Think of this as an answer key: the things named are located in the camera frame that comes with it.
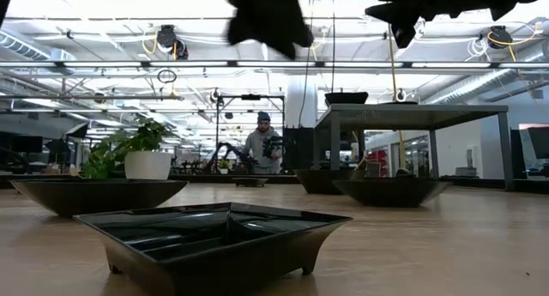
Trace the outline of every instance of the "desk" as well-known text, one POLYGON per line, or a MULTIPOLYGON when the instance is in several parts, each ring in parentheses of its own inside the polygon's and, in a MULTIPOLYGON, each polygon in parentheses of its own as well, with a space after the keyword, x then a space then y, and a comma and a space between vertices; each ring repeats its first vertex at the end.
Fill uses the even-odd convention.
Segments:
MULTIPOLYGON (((342 130, 427 130, 431 148, 432 176, 438 178, 436 131, 490 116, 498 116, 499 139, 503 156, 505 189, 513 190, 508 106, 450 106, 408 104, 333 104, 315 125, 313 166, 319 167, 319 141, 329 133, 330 153, 340 151, 342 130)), ((330 169, 339 169, 339 156, 330 155, 330 169)))

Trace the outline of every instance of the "gray jacket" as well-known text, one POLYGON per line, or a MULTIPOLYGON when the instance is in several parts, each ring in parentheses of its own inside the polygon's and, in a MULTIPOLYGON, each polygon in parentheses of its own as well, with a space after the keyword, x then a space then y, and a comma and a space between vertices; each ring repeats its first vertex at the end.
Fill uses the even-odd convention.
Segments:
POLYGON ((271 136, 279 136, 279 134, 276 133, 272 127, 268 128, 265 133, 254 130, 248 135, 248 138, 246 139, 246 144, 242 149, 242 153, 249 154, 250 150, 253 152, 252 156, 254 160, 256 160, 258 163, 257 168, 255 168, 256 173, 275 174, 278 173, 278 171, 280 170, 280 158, 270 159, 263 156, 263 141, 265 140, 265 138, 269 138, 271 136))

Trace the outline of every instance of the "white pot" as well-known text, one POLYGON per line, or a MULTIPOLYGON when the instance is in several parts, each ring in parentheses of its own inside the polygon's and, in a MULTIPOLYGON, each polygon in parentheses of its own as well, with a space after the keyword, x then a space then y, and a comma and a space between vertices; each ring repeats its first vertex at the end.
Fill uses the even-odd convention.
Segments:
POLYGON ((126 155, 124 170, 127 179, 166 180, 172 167, 172 154, 134 151, 126 155))

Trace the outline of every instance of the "wooden table surface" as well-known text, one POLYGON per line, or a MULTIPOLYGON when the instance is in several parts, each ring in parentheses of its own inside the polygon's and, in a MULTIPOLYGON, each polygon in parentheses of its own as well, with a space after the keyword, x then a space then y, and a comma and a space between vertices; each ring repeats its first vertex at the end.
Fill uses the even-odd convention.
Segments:
MULTIPOLYGON (((375 209, 300 185, 190 184, 164 206, 248 202, 354 220, 324 243, 311 276, 259 295, 534 296, 549 293, 549 196, 450 188, 425 208, 375 209)), ((111 275, 97 235, 0 190, 2 296, 144 296, 111 275)))

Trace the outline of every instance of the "black planter tray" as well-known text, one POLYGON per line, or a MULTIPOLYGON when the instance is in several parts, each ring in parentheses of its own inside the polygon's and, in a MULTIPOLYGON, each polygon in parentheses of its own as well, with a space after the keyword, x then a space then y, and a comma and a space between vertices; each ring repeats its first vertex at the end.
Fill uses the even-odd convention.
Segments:
POLYGON ((396 208, 417 208, 450 185, 427 178, 364 178, 336 180, 334 184, 363 205, 396 208))
POLYGON ((82 178, 13 180, 11 184, 62 217, 106 211, 153 208, 181 191, 186 181, 93 180, 82 178))
POLYGON ((267 182, 268 178, 233 178, 232 181, 237 186, 246 186, 246 187, 258 187, 258 186, 265 186, 265 183, 267 182))
POLYGON ((315 268, 323 241, 352 218, 235 202, 78 215, 101 233, 112 273, 151 295, 240 295, 315 268))
POLYGON ((325 94, 324 97, 327 106, 332 104, 364 104, 368 100, 368 93, 331 93, 325 94))
POLYGON ((294 170, 295 175, 309 194, 340 195, 341 192, 332 180, 349 180, 354 170, 294 170))

